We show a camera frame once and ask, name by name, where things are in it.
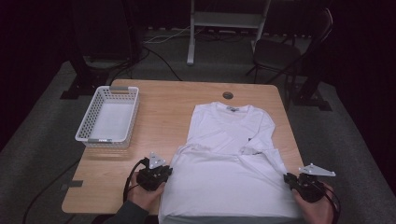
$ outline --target black sleeve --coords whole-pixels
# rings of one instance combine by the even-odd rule
[[[149,212],[133,202],[126,201],[114,217],[106,220],[106,224],[143,224]]]

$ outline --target person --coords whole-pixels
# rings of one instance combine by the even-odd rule
[[[131,186],[136,186],[136,176],[134,173],[131,179]],[[323,183],[329,189],[326,191],[327,195],[332,197],[332,187]],[[106,224],[143,224],[146,217],[149,215],[149,210],[152,209],[154,203],[159,199],[163,193],[165,183],[155,191],[147,191],[140,186],[131,188],[128,192],[127,201],[122,205],[117,214],[109,218]],[[315,203],[306,202],[295,189],[292,190],[293,197],[297,204],[303,211],[303,217],[309,224],[331,224],[333,219],[332,205],[323,197]]]

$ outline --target gray carpet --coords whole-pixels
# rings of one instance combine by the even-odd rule
[[[194,66],[186,65],[187,38],[146,46],[163,56],[185,81],[251,83],[253,76],[245,76],[253,65],[251,38],[235,42],[197,40]],[[302,40],[300,44],[303,48],[306,41]],[[104,63],[92,65],[104,66]],[[1,152],[0,223],[21,223],[37,193],[80,158],[84,146],[74,136],[91,96],[60,100],[74,77],[73,68],[64,63]],[[118,77],[177,80],[153,53]],[[261,71],[258,82],[263,83],[267,78],[268,74]],[[283,92],[282,83],[282,78],[275,82],[280,92]],[[396,223],[395,197],[335,89],[324,83],[318,89],[330,103],[332,111],[291,105],[288,112],[304,163],[313,162],[337,173],[337,177],[321,180],[334,187],[342,202],[339,223]],[[37,198],[29,211],[27,223],[91,223],[95,215],[76,215],[68,220],[72,215],[62,211],[66,194],[64,185],[72,179],[76,168],[76,165],[72,166]]]

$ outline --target black metal base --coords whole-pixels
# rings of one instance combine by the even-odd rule
[[[105,71],[91,71],[93,78],[84,83],[77,75],[68,91],[62,93],[61,99],[76,100],[80,95],[93,95],[99,86],[105,86],[109,73]]]
[[[320,92],[318,90],[311,96],[310,99],[305,99],[300,93],[300,89],[303,84],[297,83],[294,85],[293,91],[291,92],[291,100],[294,105],[304,105],[304,106],[317,106],[320,111],[332,111],[332,107],[329,102],[323,100]]]

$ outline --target tabletop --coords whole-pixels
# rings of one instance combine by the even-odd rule
[[[86,147],[64,198],[66,213],[114,214],[122,205],[125,180],[151,151],[172,160],[186,144],[196,105],[221,102],[265,110],[276,128],[273,143],[289,172],[303,166],[279,91],[272,85],[118,79],[112,86],[139,88],[139,107],[128,148]],[[232,99],[223,97],[230,92]],[[150,211],[158,213],[158,204]]]

